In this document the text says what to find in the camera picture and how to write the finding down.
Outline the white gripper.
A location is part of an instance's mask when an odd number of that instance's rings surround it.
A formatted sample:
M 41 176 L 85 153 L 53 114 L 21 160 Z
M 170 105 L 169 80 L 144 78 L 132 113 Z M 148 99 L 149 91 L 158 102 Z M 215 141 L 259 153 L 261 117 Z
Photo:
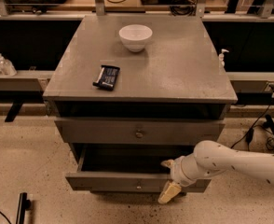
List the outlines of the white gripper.
M 182 187 L 188 187 L 196 182 L 196 180 L 191 177 L 192 172 L 195 170 L 196 163 L 194 157 L 189 155 L 181 156 L 175 160 L 162 161 L 161 165 L 166 168 L 171 168 L 172 181 L 166 182 L 158 197 L 160 204 L 166 204 L 181 192 Z

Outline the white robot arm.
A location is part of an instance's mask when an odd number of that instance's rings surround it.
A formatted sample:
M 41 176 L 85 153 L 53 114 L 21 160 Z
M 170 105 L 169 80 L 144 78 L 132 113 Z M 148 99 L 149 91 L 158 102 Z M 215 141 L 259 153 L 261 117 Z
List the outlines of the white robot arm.
M 265 181 L 274 187 L 274 154 L 235 150 L 210 140 L 197 143 L 192 154 L 163 161 L 161 165 L 170 169 L 169 180 L 158 198 L 161 204 L 168 203 L 182 188 L 199 179 L 227 170 Z

